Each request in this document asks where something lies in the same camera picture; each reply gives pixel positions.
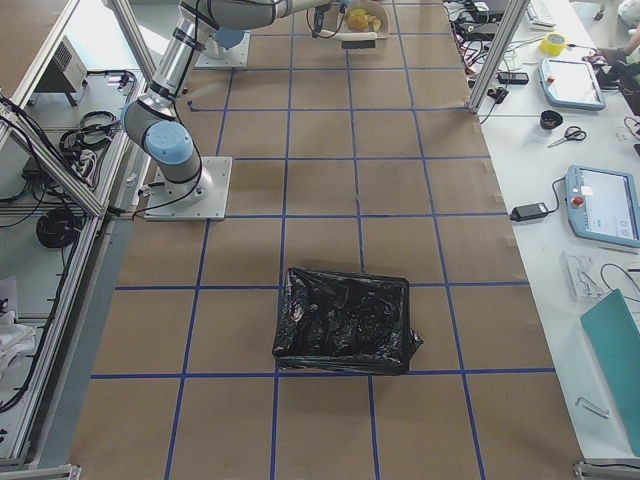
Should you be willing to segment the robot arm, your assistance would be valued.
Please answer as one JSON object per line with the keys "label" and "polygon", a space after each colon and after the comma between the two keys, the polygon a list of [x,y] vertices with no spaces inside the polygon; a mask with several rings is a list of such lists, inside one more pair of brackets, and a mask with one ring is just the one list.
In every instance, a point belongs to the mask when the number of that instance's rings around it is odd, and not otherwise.
{"label": "robot arm", "polygon": [[279,18],[329,5],[327,1],[182,1],[168,48],[145,94],[125,108],[121,125],[157,164],[172,203],[198,202],[211,184],[193,140],[177,119],[175,101],[209,37],[243,36]]}

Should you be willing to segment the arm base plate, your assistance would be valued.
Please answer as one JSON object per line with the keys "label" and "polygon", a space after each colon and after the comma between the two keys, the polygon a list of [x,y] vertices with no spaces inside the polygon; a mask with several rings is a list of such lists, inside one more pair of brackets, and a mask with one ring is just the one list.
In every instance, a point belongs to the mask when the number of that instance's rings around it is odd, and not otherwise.
{"label": "arm base plate", "polygon": [[231,48],[226,48],[210,35],[205,43],[205,49],[200,54],[195,69],[199,70],[229,70],[245,69],[248,61],[250,33],[244,32],[241,41]]}
{"label": "arm base plate", "polygon": [[233,159],[205,156],[202,163],[202,173],[185,184],[167,182],[157,167],[154,181],[161,185],[151,188],[144,218],[152,221],[223,220]]}

